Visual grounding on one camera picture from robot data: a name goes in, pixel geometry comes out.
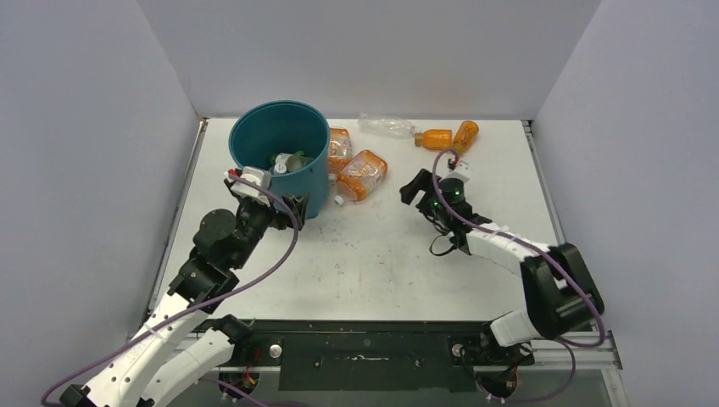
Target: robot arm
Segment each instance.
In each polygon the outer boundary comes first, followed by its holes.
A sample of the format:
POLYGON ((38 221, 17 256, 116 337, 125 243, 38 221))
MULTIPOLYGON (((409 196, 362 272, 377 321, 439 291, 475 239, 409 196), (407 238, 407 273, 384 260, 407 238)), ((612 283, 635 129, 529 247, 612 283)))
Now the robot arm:
MULTIPOLYGON (((452 171, 448 176, 437 177, 443 197, 457 213, 481 225, 484 231, 473 229, 448 213, 438 200, 432 186, 432 173, 428 170, 420 170, 415 179, 400 188, 399 192, 402 202, 409 205, 416 194, 423 191, 424 195, 416 208, 435 227, 445 231, 449 241, 458 250, 490 259, 521 278, 527 307, 492 321, 492 345, 506 348, 534 338, 556 339, 590 321, 592 314, 587 305, 543 256, 519 244, 516 241, 520 238, 518 235, 473 213, 464 194, 464 185, 470 180, 469 165, 463 161, 453 163, 450 160, 449 167, 452 171)), ((599 313, 604 312, 604 302, 576 247, 569 243, 550 246, 526 238, 521 240, 557 261, 587 294, 599 313)))
POLYGON ((205 373, 229 361, 235 346, 251 335, 250 327, 232 315, 217 320, 197 342, 157 371, 137 407, 165 407, 205 373))
MULTIPOLYGON (((267 171, 245 167, 231 172, 264 189, 270 188, 271 175, 267 171)), ((225 183, 239 202, 237 213, 217 209, 203 217, 192 240, 195 247, 190 259, 135 335, 146 337, 116 356, 85 385, 69 386, 60 396, 63 406, 136 407, 138 400, 152 400, 155 403, 152 405, 167 404, 189 383, 227 361, 235 342, 247 336, 248 329, 228 316, 220 320, 224 325, 210 330, 203 340, 164 366, 180 341, 212 315, 220 302, 153 329, 172 315, 230 292, 238 283, 233 270, 242 269, 267 228, 285 229, 290 224, 289 216, 274 209, 259 191, 232 180, 225 183)), ((282 199, 297 217, 301 229, 308 196, 282 199)))

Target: white wall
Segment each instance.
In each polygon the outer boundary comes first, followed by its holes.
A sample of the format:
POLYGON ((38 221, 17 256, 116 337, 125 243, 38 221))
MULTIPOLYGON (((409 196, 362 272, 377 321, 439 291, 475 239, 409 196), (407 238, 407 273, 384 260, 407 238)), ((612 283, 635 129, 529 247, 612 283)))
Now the white wall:
POLYGON ((200 114, 534 117, 599 0, 139 0, 200 114))
POLYGON ((0 394, 137 329, 197 119, 134 0, 0 5, 0 394))
POLYGON ((719 2, 604 0, 534 124, 635 406, 716 406, 719 2))

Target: orange bottle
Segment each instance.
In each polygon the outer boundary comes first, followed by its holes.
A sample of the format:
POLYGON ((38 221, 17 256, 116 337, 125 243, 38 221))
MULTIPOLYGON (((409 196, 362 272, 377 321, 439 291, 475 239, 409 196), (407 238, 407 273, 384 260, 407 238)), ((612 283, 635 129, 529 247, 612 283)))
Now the orange bottle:
POLYGON ((364 201, 387 174, 387 161, 370 150, 362 150, 337 174, 335 203, 364 201))
POLYGON ((464 155, 477 139, 477 133, 479 133, 479 125, 477 125, 477 123, 471 120, 463 121, 460 125, 460 129, 457 130, 457 135, 454 136, 452 147, 454 147, 460 155, 464 155))
POLYGON ((415 145, 428 150, 444 150, 452 146, 452 131, 431 129, 424 133, 415 133, 415 145))
POLYGON ((347 129, 332 127, 330 129, 330 180, 335 181, 337 174, 352 160, 352 143, 349 141, 347 129))

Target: plastic bottle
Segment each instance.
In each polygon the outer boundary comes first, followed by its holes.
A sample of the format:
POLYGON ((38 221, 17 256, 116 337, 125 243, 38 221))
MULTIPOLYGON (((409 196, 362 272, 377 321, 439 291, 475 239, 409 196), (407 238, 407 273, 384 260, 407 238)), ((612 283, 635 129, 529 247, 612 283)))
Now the plastic bottle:
POLYGON ((444 150, 452 146, 452 131, 431 129, 424 133, 415 133, 415 145, 428 150, 444 150))
POLYGON ((452 147, 457 150, 460 155, 464 155, 477 139, 477 133, 479 133, 479 125, 477 125, 477 123, 471 120, 463 121, 460 125, 460 129, 457 130, 457 135, 454 136, 452 147))
POLYGON ((387 174, 387 161, 370 150, 354 156, 337 175, 335 203, 364 201, 387 174))
POLYGON ((300 155, 299 153, 279 153, 277 154, 277 156, 275 156, 275 166, 277 164, 284 164, 286 172, 295 172, 303 169, 305 165, 311 163, 314 160, 315 159, 311 157, 305 157, 303 155, 300 155))
POLYGON ((363 113, 357 120, 359 131, 391 138, 411 138, 415 135, 415 125, 399 117, 363 113))
POLYGON ((337 174, 352 160, 352 143, 346 129, 332 127, 330 129, 330 181, 337 180, 337 174))

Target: gray screw head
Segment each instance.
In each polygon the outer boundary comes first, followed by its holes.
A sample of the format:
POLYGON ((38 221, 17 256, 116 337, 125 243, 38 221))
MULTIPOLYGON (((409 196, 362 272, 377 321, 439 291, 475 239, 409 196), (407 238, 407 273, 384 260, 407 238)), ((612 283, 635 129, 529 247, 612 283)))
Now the gray screw head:
POLYGON ((461 358, 462 357, 462 348, 464 348, 464 347, 462 346, 461 343, 455 343, 454 346, 452 347, 452 354, 457 358, 461 358))
POLYGON ((272 345, 270 346, 270 357, 272 359, 277 359, 282 355, 282 346, 280 345, 272 345))

